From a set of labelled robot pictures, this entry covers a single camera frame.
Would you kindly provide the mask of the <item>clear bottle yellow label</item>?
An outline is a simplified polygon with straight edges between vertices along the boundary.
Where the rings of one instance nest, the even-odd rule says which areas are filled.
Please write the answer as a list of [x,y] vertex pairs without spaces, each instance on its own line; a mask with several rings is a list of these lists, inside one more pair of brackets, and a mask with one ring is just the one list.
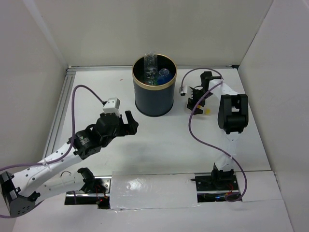
[[209,108],[207,108],[206,106],[198,105],[197,108],[200,108],[200,109],[203,110],[203,115],[210,115],[211,114],[211,110]]

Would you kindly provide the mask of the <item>blue label clear bottle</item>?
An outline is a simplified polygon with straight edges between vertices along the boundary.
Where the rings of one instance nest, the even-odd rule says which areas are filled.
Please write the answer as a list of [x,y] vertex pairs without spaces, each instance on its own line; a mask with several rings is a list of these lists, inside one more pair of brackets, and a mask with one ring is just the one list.
[[158,72],[157,84],[164,85],[168,83],[172,78],[173,75],[170,73],[170,71],[168,69],[163,68]]

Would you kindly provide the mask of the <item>crushed clear bottle white cap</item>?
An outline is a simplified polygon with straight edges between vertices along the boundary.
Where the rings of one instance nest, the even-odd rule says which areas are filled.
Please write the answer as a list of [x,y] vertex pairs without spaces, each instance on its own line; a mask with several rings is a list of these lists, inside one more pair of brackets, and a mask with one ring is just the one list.
[[154,52],[147,52],[143,57],[143,61],[145,84],[150,86],[156,86],[158,76],[157,54]]

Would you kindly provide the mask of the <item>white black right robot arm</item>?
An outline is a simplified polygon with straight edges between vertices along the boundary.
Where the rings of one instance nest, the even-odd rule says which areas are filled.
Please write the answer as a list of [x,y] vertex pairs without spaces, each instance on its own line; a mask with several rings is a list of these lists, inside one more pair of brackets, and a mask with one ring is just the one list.
[[[211,172],[211,185],[215,189],[222,189],[228,181],[233,179],[237,141],[249,123],[248,96],[234,91],[224,83],[223,76],[214,69],[206,68],[200,75],[200,80],[201,89],[184,86],[181,82],[180,94],[189,96],[187,108],[191,110],[191,114],[188,128],[192,137],[198,142],[221,152]],[[204,107],[206,99],[211,96],[217,97],[220,101],[217,122],[227,138],[226,149],[203,142],[192,132],[192,117],[203,113],[199,106]]]

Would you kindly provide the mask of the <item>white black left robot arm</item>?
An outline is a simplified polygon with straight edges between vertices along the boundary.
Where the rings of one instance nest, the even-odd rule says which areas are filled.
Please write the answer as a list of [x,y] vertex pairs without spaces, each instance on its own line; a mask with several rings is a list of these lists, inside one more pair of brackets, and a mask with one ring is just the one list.
[[115,113],[102,113],[95,124],[77,132],[61,148],[39,163],[11,174],[0,175],[0,193],[7,205],[9,218],[20,217],[47,198],[68,191],[89,193],[95,177],[88,168],[58,177],[67,168],[98,153],[114,138],[137,133],[138,122],[126,111],[127,123]]

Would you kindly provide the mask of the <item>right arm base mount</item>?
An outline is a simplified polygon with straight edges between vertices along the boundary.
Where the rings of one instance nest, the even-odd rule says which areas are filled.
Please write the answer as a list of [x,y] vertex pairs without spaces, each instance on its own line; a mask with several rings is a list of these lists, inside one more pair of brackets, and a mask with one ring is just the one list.
[[234,170],[218,170],[214,165],[210,174],[196,174],[190,179],[196,185],[197,202],[239,201],[240,190]]

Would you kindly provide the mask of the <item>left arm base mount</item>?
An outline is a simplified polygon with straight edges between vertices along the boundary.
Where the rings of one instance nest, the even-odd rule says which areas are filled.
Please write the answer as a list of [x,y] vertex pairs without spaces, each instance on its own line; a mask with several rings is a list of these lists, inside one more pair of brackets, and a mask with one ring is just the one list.
[[80,190],[66,193],[65,205],[96,205],[98,209],[110,209],[111,180],[109,176],[94,176],[88,168],[78,173],[85,179]]

